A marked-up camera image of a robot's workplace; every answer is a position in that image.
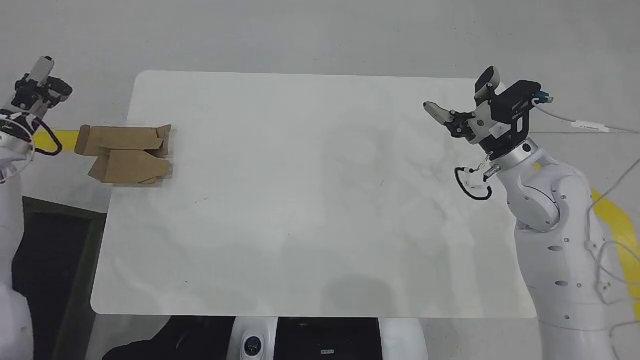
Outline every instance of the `gray floor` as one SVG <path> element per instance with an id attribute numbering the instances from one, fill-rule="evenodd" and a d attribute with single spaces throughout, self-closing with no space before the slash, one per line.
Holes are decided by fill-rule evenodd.
<path id="1" fill-rule="evenodd" d="M 45 53 L 73 81 L 56 128 L 122 122 L 145 69 L 476 77 L 491 64 L 506 83 L 540 81 L 557 112 L 640 128 L 640 0 L 0 0 L 0 14 L 1 86 Z M 563 127 L 535 115 L 533 128 Z M 600 191 L 640 156 L 637 136 L 535 138 Z M 631 174 L 612 196 L 636 228 L 639 183 Z M 425 325 L 434 359 L 539 358 L 533 320 Z M 100 317 L 89 358 L 157 328 Z M 616 335 L 623 359 L 637 357 L 639 335 Z"/>

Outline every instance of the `yellow line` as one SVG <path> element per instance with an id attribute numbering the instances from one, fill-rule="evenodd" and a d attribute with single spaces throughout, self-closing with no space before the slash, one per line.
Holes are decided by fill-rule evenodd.
<path id="1" fill-rule="evenodd" d="M 73 151 L 73 148 L 76 146 L 76 140 L 78 140 L 78 131 L 56 130 L 54 132 L 60 140 L 60 143 L 62 143 L 62 151 Z M 37 148 L 49 152 L 56 149 L 55 143 L 53 143 L 46 131 L 38 130 L 33 135 L 33 140 L 36 142 Z"/>
<path id="2" fill-rule="evenodd" d="M 593 200 L 597 200 L 600 197 L 600 193 L 595 189 L 592 189 L 591 192 L 593 194 Z M 624 210 L 616 206 L 615 203 L 609 199 L 604 198 L 595 205 L 594 211 L 598 218 L 609 225 L 614 240 L 624 243 L 636 254 L 640 255 L 638 237 L 633 229 L 631 217 L 629 217 Z M 640 281 L 640 262 L 624 248 L 616 245 L 616 249 L 625 279 L 628 281 Z M 628 288 L 631 297 L 640 297 L 640 286 L 628 285 Z M 633 309 L 636 313 L 636 318 L 640 319 L 640 302 L 635 302 Z"/>

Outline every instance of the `cardboard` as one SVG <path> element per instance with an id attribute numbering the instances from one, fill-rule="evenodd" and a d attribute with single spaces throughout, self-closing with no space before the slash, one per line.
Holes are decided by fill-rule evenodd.
<path id="1" fill-rule="evenodd" d="M 74 151 L 97 156 L 89 176 L 100 182 L 151 184 L 169 173 L 171 125 L 151 127 L 91 127 L 83 125 Z"/>

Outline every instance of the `tabletop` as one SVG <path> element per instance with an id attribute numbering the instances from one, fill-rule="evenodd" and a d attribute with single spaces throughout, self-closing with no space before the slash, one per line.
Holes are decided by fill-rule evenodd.
<path id="1" fill-rule="evenodd" d="M 145 71 L 128 125 L 170 123 L 172 171 L 114 187 L 98 313 L 533 317 L 506 194 L 425 100 L 473 80 Z"/>

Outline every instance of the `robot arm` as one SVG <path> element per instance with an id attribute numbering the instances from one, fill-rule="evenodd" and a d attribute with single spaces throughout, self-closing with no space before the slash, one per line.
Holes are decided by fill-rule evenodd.
<path id="1" fill-rule="evenodd" d="M 544 360 L 613 360 L 606 304 L 608 286 L 598 278 L 595 253 L 604 235 L 592 211 L 585 176 L 550 157 L 527 137 L 533 101 L 551 98 L 540 84 L 518 81 L 496 94 L 498 73 L 489 67 L 476 82 L 476 109 L 459 113 L 425 102 L 425 110 L 452 137 L 479 144 L 491 162 L 516 217 L 520 271 L 538 314 Z M 468 181 L 460 183 L 467 194 Z M 608 259 L 603 259 L 607 266 Z"/>
<path id="2" fill-rule="evenodd" d="M 11 262 L 24 231 L 22 185 L 13 163 L 28 161 L 38 151 L 32 146 L 31 135 L 43 124 L 47 110 L 71 94 L 69 85 L 49 76 L 53 64 L 50 57 L 41 57 L 31 72 L 16 82 L 15 94 L 0 109 L 0 359 L 3 360 L 33 358 L 29 307 L 26 299 L 12 289 L 11 281 Z M 40 152 L 53 155 L 58 151 Z"/>

